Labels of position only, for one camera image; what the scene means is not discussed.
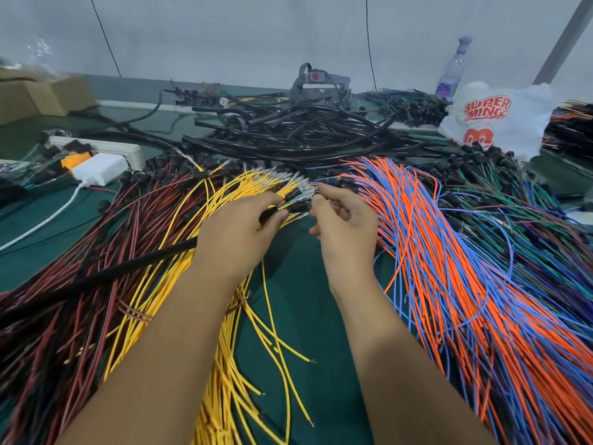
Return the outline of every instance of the white power adapter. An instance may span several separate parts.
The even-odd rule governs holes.
[[[98,153],[72,169],[72,175],[87,185],[107,186],[128,169],[126,158]]]

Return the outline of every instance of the thin black hanging cord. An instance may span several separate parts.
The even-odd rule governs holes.
[[[371,39],[369,38],[369,0],[365,0],[365,10],[367,11],[367,45],[369,47],[369,61],[371,61],[372,83],[375,86],[376,92],[375,70],[372,67]]]
[[[111,53],[111,58],[113,59],[113,63],[115,64],[115,68],[117,69],[117,73],[119,77],[122,77],[122,73],[119,71],[119,66],[115,60],[115,56],[113,55],[113,51],[111,51],[111,47],[109,46],[109,41],[107,40],[107,35],[105,34],[105,30],[103,29],[103,24],[101,23],[101,19],[99,18],[99,14],[97,13],[97,8],[95,7],[95,2],[91,0],[91,4],[93,5],[93,11],[95,11],[95,15],[97,16],[97,20],[99,20],[99,26],[101,27],[101,31],[103,31],[103,37],[105,37],[105,42],[107,43],[107,47],[109,49],[109,53]]]

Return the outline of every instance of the power strip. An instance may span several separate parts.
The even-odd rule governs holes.
[[[107,141],[95,141],[93,139],[78,139],[78,138],[65,138],[62,136],[49,136],[47,144],[55,145],[59,149],[63,149],[71,141],[79,141],[80,143],[87,143],[93,151],[97,153],[117,154],[126,158],[131,170],[144,171],[146,167],[146,160],[142,153],[140,145],[135,143],[123,143],[123,142],[107,142]]]

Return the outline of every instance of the bottle label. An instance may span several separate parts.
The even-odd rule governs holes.
[[[444,82],[439,83],[438,87],[436,88],[436,95],[442,96],[447,100],[453,100],[453,96],[455,95],[455,91],[457,90],[457,86],[459,83],[455,84],[447,84]]]

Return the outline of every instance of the person's left hand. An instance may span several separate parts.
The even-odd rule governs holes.
[[[233,287],[249,276],[270,247],[289,213],[280,209],[260,229],[259,216],[282,197],[272,192],[224,205],[204,220],[197,236],[192,270]]]

